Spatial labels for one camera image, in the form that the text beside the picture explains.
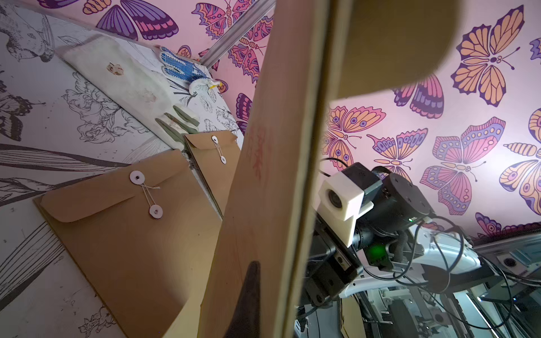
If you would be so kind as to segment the brown kraft file bag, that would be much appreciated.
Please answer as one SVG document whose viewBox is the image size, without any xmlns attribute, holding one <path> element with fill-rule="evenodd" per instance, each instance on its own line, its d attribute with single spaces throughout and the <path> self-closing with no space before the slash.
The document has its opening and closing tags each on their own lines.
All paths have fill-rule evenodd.
<svg viewBox="0 0 541 338">
<path fill-rule="evenodd" d="M 221 220 L 178 150 L 35 204 L 127 337 L 195 337 Z"/>
</svg>

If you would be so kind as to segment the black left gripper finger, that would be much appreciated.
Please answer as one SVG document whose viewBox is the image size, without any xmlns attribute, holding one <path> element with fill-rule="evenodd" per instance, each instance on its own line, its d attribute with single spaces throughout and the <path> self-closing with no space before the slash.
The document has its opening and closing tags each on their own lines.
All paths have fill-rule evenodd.
<svg viewBox="0 0 541 338">
<path fill-rule="evenodd" d="M 260 338 L 260 309 L 261 264 L 252 261 L 224 338 Z"/>
</svg>

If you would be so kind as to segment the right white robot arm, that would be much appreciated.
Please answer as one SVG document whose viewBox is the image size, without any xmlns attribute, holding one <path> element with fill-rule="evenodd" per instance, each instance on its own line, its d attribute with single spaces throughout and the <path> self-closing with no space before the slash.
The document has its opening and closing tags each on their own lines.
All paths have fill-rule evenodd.
<svg viewBox="0 0 541 338">
<path fill-rule="evenodd" d="M 400 285 L 457 292 L 490 273 L 462 229 L 430 228 L 421 190 L 384 167 L 327 174 L 318 198 L 303 306 Z"/>
</svg>

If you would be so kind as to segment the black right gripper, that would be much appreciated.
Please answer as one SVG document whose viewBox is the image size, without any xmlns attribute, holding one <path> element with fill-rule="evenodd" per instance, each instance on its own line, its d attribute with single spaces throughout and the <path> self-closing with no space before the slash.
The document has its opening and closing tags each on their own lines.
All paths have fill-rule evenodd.
<svg viewBox="0 0 541 338">
<path fill-rule="evenodd" d="M 373 279 L 394 282 L 425 253 L 418 241 L 421 225 L 433 209 L 417 186 L 384 167 L 369 170 L 354 163 L 341 172 L 365 191 L 365 199 L 374 207 L 357 220 L 350 247 L 338 239 L 316 209 L 300 300 L 303 306 L 326 305 L 346 288 L 358 286 L 358 277 L 370 267 L 387 273 Z"/>
</svg>

